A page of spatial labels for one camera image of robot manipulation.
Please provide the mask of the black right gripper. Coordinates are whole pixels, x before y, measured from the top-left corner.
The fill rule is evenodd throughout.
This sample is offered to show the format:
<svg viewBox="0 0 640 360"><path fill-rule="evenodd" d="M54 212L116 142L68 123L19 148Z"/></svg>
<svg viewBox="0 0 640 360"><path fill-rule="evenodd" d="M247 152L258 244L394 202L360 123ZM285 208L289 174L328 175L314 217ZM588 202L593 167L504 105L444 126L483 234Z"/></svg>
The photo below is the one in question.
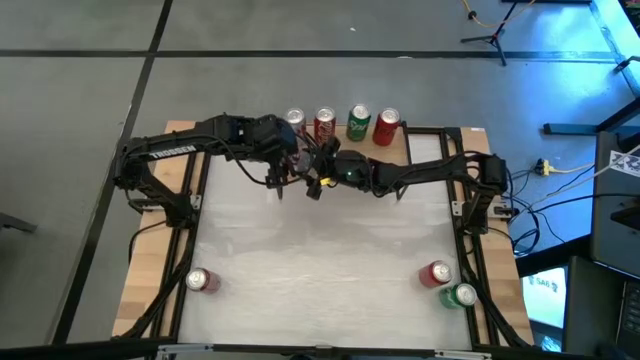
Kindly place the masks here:
<svg viewBox="0 0 640 360"><path fill-rule="evenodd" d="M362 192L373 191L373 165L368 157L355 150L340 150L341 142L329 137L320 147L318 157L326 160L334 157L332 180ZM306 196L319 200L322 193L322 174L310 171L305 175L307 185Z"/></svg>

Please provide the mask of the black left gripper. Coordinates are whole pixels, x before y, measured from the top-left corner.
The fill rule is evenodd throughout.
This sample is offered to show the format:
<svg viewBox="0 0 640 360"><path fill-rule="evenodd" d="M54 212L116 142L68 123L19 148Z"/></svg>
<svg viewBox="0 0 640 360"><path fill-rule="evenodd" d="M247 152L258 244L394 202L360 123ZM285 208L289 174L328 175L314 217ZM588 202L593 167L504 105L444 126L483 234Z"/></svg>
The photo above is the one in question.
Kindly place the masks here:
<svg viewBox="0 0 640 360"><path fill-rule="evenodd" d="M245 143L251 147L248 158L253 161L280 161L298 152L297 137L289 123L269 114L253 119L245 126ZM275 189L279 200L288 184L288 167L270 164L266 175L266 187Z"/></svg>

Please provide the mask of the red Coca-Cola can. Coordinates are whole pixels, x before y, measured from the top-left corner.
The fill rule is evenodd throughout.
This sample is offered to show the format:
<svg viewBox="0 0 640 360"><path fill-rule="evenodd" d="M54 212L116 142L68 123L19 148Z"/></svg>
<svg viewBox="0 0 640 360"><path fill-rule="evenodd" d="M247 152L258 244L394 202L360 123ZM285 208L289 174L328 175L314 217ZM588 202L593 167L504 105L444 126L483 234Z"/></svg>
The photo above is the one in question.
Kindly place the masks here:
<svg viewBox="0 0 640 360"><path fill-rule="evenodd" d="M205 268L192 269L185 278L186 286L194 292L215 293L221 286L218 275Z"/></svg>
<svg viewBox="0 0 640 360"><path fill-rule="evenodd" d="M335 111L328 106L320 107L314 117L314 139L321 145L326 143L335 133Z"/></svg>

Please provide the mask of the green Sprite can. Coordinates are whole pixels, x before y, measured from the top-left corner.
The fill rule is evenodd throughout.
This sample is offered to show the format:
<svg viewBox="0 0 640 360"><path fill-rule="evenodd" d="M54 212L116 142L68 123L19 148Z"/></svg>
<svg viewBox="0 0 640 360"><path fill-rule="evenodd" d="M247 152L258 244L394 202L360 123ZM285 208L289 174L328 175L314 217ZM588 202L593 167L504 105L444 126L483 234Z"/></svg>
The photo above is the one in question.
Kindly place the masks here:
<svg viewBox="0 0 640 360"><path fill-rule="evenodd" d="M364 104L354 105L348 114L346 135L351 141L362 141L367 133L371 112Z"/></svg>
<svg viewBox="0 0 640 360"><path fill-rule="evenodd" d="M442 288L438 295L442 305L451 309L472 307L478 298L475 288L468 283Z"/></svg>

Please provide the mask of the red can black script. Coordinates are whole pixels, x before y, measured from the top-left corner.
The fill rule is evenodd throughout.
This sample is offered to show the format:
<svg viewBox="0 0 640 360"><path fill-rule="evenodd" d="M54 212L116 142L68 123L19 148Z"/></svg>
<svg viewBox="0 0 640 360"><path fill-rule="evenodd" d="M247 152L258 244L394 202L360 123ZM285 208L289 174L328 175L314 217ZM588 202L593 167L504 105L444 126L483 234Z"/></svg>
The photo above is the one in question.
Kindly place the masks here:
<svg viewBox="0 0 640 360"><path fill-rule="evenodd" d="M453 278L451 267L442 260L424 266L418 272L420 283L426 288L436 288L448 284Z"/></svg>
<svg viewBox="0 0 640 360"><path fill-rule="evenodd" d="M392 143L401 117L398 110L385 108L377 116L372 140L376 145L388 146Z"/></svg>

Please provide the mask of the black tripod stand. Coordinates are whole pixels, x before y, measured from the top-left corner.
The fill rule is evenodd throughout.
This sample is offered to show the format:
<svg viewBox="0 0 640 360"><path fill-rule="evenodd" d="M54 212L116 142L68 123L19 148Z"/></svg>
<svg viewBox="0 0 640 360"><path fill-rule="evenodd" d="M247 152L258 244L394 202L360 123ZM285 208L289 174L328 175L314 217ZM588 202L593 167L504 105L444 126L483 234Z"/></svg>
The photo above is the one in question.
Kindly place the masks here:
<svg viewBox="0 0 640 360"><path fill-rule="evenodd" d="M537 0L530 0L528 3L526 3L518 13L514 13L514 10L516 9L516 5L517 2L513 1L511 7L509 8L509 10L507 11L506 15L503 17L503 19L495 24L486 24L483 23L482 21L480 21L477 17L477 12L475 10L472 9L471 5L469 4L468 0L460 0L464 9L467 12L467 19L474 22L476 25L485 28L485 29L492 29L493 32L490 35L485 35L485 36L476 36L476 37L468 37L468 38L462 38L460 40L460 42L462 44L467 44L467 43L474 43L474 42L483 42L488 44L489 46L493 47L498 54L498 58L500 60L500 63L503 67L507 66L507 60L506 60L506 55L504 50L502 49L501 43L500 43L500 37L501 34L503 33L504 27L507 23L509 23L511 20L515 19L516 17L520 16L526 9L532 7Z"/></svg>

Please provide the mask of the yellow power plug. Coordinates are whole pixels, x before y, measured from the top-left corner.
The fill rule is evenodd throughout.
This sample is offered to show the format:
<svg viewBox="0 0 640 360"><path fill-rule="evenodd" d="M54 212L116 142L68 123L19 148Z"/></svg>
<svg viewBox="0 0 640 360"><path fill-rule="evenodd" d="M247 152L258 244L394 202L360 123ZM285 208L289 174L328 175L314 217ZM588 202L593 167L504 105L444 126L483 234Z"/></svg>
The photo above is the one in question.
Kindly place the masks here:
<svg viewBox="0 0 640 360"><path fill-rule="evenodd" d="M548 160L540 158L534 166L534 172L540 176L550 176L551 174L571 174L588 170L593 166L593 163L588 163L571 169L558 169L553 167Z"/></svg>

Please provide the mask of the black stand base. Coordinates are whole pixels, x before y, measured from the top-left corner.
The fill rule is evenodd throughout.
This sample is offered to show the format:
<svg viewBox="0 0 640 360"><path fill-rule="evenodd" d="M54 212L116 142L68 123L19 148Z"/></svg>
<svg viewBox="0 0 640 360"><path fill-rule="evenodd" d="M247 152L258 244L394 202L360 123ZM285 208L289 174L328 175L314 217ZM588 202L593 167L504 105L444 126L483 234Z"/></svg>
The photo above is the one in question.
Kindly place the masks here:
<svg viewBox="0 0 640 360"><path fill-rule="evenodd" d="M542 131L546 135L595 136L600 132L629 135L640 132L640 125L627 126L629 121L638 116L640 116L640 97L635 98L599 124L545 123Z"/></svg>

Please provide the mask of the computer monitor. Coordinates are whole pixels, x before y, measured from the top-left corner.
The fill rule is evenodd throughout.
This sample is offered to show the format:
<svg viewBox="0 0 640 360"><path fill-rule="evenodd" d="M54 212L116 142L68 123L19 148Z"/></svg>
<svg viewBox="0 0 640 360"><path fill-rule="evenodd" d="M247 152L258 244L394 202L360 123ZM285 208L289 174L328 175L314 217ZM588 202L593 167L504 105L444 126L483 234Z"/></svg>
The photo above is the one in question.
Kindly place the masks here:
<svg viewBox="0 0 640 360"><path fill-rule="evenodd" d="M521 278L524 304L532 321L562 328L567 296L567 269L553 268Z"/></svg>

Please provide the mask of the grey stand foot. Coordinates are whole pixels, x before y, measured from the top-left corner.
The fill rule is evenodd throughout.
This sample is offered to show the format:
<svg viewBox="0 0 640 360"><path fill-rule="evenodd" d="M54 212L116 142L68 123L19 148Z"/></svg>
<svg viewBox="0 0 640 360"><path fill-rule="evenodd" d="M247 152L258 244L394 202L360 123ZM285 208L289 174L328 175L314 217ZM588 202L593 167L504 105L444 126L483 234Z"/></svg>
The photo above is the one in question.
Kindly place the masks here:
<svg viewBox="0 0 640 360"><path fill-rule="evenodd" d="M37 226L22 219L0 212L0 229L15 229L26 233L33 233L37 229Z"/></svg>

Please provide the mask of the black desk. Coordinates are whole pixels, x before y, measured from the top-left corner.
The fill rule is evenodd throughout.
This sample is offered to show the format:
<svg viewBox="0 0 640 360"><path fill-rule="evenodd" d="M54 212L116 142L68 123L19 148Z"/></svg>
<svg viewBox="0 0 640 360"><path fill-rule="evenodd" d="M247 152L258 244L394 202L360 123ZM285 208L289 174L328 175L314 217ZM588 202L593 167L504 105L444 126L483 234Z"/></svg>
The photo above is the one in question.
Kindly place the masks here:
<svg viewBox="0 0 640 360"><path fill-rule="evenodd" d="M591 257L595 262L640 279L640 215L637 229L611 216L640 207L640 178L610 168L594 179Z"/></svg>

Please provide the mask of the black computer case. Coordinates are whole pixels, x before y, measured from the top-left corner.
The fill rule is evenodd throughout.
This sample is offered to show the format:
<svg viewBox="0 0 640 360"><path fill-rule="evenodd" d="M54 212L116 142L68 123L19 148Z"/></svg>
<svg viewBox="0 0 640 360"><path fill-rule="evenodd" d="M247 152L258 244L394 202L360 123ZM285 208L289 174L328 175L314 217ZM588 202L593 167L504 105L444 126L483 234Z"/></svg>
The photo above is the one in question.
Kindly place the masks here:
<svg viewBox="0 0 640 360"><path fill-rule="evenodd" d="M615 271L581 257L568 265L562 348L596 356L616 345L624 280Z"/></svg>

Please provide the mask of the patterned marker paper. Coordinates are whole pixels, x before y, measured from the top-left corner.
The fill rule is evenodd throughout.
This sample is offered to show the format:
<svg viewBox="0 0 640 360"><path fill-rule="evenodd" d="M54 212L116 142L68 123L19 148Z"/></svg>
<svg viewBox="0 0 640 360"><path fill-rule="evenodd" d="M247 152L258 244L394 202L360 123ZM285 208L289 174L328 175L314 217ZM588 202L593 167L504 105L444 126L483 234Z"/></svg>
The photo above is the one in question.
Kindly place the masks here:
<svg viewBox="0 0 640 360"><path fill-rule="evenodd" d="M640 156L628 155L611 150L610 169L640 178Z"/></svg>

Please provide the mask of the black keyboard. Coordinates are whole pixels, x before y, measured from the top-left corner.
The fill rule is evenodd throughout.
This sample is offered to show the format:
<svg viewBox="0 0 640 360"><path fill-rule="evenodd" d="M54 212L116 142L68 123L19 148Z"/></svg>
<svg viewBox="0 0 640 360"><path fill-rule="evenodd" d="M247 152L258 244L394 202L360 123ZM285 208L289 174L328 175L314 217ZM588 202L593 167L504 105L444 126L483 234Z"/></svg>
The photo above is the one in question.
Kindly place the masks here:
<svg viewBox="0 0 640 360"><path fill-rule="evenodd" d="M640 282L626 282L617 334L618 347L640 360Z"/></svg>

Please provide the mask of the black aluminium table frame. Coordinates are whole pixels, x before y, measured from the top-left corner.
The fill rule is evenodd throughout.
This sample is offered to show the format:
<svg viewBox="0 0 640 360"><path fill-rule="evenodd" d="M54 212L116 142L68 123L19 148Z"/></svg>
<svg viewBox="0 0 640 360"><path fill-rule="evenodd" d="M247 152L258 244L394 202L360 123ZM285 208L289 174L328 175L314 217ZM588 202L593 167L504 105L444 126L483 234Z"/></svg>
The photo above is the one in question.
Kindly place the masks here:
<svg viewBox="0 0 640 360"><path fill-rule="evenodd" d="M182 257L126 332L140 338L169 297L159 352L481 357L474 304L502 315L470 267L506 165L477 151L390 162L276 116L223 114L130 140L115 183L145 194Z"/></svg>

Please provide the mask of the wooden shelf black metal frame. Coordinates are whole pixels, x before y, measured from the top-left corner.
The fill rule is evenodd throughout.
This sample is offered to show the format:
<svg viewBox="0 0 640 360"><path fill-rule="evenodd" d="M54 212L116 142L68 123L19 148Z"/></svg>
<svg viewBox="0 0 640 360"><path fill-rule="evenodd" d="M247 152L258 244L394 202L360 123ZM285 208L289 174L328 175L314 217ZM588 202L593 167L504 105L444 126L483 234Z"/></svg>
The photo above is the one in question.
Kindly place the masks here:
<svg viewBox="0 0 640 360"><path fill-rule="evenodd" d="M362 141L351 141L346 135L346 129L347 128L342 125L339 125L335 128L335 134L333 136L337 137L341 142L339 151L355 150L368 157L373 165L373 191L368 193L371 193L375 196L383 195L383 193L387 190L387 187L384 185L377 185L375 183L375 177L380 174L377 168L382 163L390 163L397 166L405 166L410 163L409 151L407 149L408 141L405 139L407 131L404 129L397 130L390 145L379 146L373 142L371 134L365 136ZM287 185L290 185L296 181L300 181L306 184L305 175L310 171L315 171L318 174L322 174L324 178L332 179L333 160L335 156L326 160L318 157L319 149L322 144L319 145L314 139L314 127L307 126L305 136L301 137L296 134L296 137L297 141L302 140L309 145L313 145L316 148L316 152L310 168L304 173L296 173L294 171L291 157L273 163L283 164L288 167L289 176Z"/></svg>

